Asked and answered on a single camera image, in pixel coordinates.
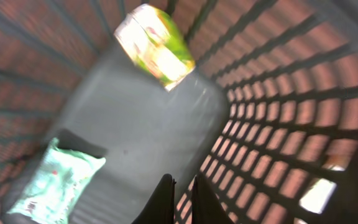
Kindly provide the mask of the green juice carton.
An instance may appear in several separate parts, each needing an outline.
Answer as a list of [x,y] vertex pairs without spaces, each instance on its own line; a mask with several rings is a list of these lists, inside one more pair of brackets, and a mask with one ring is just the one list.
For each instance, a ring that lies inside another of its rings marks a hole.
[[150,73],[167,91],[196,67],[172,18],[149,4],[128,13],[114,36],[134,65]]

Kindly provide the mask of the teal tissue packet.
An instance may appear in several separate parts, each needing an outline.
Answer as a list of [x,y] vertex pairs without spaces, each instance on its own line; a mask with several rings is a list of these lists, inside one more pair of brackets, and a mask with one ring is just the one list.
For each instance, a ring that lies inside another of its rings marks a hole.
[[42,224],[67,224],[82,192],[106,163],[72,149],[60,149],[53,138],[32,176],[8,214],[21,214]]

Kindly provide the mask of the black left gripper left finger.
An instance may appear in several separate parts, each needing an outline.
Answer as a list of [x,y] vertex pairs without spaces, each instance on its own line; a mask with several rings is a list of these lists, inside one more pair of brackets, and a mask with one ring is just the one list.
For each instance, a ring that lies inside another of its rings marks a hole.
[[175,184],[170,174],[164,174],[132,224],[173,224]]

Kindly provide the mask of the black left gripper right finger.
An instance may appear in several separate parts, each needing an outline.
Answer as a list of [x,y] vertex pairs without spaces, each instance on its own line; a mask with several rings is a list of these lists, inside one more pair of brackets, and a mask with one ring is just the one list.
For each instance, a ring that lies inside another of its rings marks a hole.
[[195,176],[191,202],[192,224],[234,224],[203,174]]

